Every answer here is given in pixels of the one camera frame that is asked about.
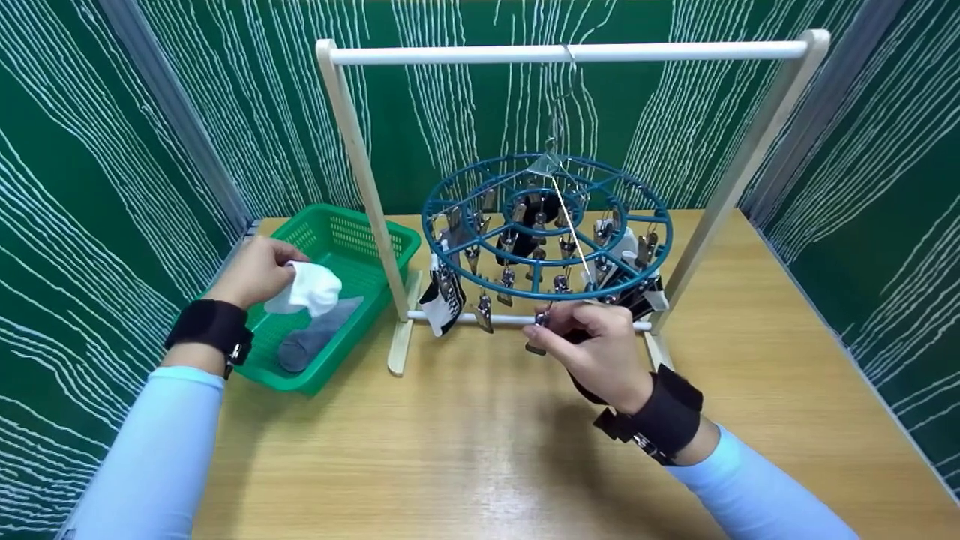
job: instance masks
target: green backdrop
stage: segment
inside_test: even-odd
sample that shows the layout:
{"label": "green backdrop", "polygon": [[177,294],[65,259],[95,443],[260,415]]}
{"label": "green backdrop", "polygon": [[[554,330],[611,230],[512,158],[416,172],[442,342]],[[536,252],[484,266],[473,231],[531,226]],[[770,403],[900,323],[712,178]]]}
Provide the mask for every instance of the green backdrop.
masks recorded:
{"label": "green backdrop", "polygon": [[[909,3],[772,216],[758,222],[953,490],[960,336],[958,2]],[[776,0],[138,0],[258,217],[358,207],[312,56],[341,46],[842,37],[858,4]],[[0,3],[0,535],[52,535],[177,309],[236,240],[95,0]],[[349,71],[385,210],[468,162],[564,148],[672,208],[707,200],[770,62]]]}
{"label": "green backdrop", "polygon": [[59,529],[236,237],[90,0],[0,2],[0,535]]}
{"label": "green backdrop", "polygon": [[[840,34],[854,0],[304,2],[139,0],[218,153],[258,216],[359,207],[313,45],[791,39]],[[559,103],[563,149],[640,174],[674,208],[719,181],[771,61],[348,68],[387,213],[417,213],[445,174],[536,152]],[[570,95],[563,100],[560,96]]]}
{"label": "green backdrop", "polygon": [[917,0],[758,223],[956,495],[960,1]]}

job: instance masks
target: right hand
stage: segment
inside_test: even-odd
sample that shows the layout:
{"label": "right hand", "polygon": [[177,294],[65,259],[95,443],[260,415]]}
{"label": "right hand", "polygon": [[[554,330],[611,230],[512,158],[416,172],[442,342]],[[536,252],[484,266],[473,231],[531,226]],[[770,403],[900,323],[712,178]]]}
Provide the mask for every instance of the right hand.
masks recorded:
{"label": "right hand", "polygon": [[[559,360],[584,388],[618,411],[633,414],[646,404],[653,379],[640,361],[629,309],[571,301],[554,304],[548,315],[545,328],[523,327],[532,345]],[[577,328],[590,339],[574,345],[562,338]]]}

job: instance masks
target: light blue sleeve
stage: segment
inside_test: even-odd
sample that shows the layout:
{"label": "light blue sleeve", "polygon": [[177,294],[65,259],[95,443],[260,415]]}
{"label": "light blue sleeve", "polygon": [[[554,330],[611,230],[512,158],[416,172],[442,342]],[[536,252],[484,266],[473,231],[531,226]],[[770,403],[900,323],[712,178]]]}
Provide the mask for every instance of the light blue sleeve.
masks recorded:
{"label": "light blue sleeve", "polygon": [[223,378],[206,371],[156,369],[67,521],[65,538],[190,538],[223,393]]}
{"label": "light blue sleeve", "polygon": [[856,538],[847,524],[784,471],[720,428],[713,453],[667,467],[733,540]]}

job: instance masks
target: white horizontal bar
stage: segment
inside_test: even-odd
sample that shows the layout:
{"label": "white horizontal bar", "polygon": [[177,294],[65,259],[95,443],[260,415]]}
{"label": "white horizontal bar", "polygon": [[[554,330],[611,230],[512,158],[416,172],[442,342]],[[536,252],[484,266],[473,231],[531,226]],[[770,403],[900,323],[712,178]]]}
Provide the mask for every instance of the white horizontal bar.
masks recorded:
{"label": "white horizontal bar", "polygon": [[[407,317],[415,321],[425,321],[426,313],[416,309],[411,309],[407,311]],[[494,326],[503,326],[503,327],[523,327],[526,325],[534,324],[533,315],[497,315],[493,314],[490,316],[490,320]],[[473,323],[476,324],[477,316],[473,313],[461,313],[457,317],[457,322],[460,323]],[[634,321],[634,331],[649,331],[651,325],[648,321]]]}
{"label": "white horizontal bar", "polygon": [[805,41],[731,41],[715,43],[616,43],[602,45],[496,45],[490,47],[394,47],[332,49],[340,65],[417,63],[584,61],[789,60],[806,52]]}

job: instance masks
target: green plastic basket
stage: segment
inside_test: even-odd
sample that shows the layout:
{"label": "green plastic basket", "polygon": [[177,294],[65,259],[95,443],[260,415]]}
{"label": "green plastic basket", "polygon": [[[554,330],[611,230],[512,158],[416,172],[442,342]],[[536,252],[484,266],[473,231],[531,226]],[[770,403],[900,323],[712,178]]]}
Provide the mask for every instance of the green plastic basket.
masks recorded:
{"label": "green plastic basket", "polygon": [[[407,264],[420,246],[420,234],[395,223],[387,224],[400,276],[406,280]],[[314,395],[323,388],[349,352],[390,303],[390,287],[376,251],[367,215],[330,205],[307,207],[273,234],[300,248],[313,262],[326,266],[344,284],[341,298],[363,296],[363,303],[305,370],[290,373],[280,367],[276,351],[291,331],[306,327],[306,310],[292,314],[267,313],[262,305],[250,310],[248,326],[253,346],[236,371],[275,390],[296,390]]]}

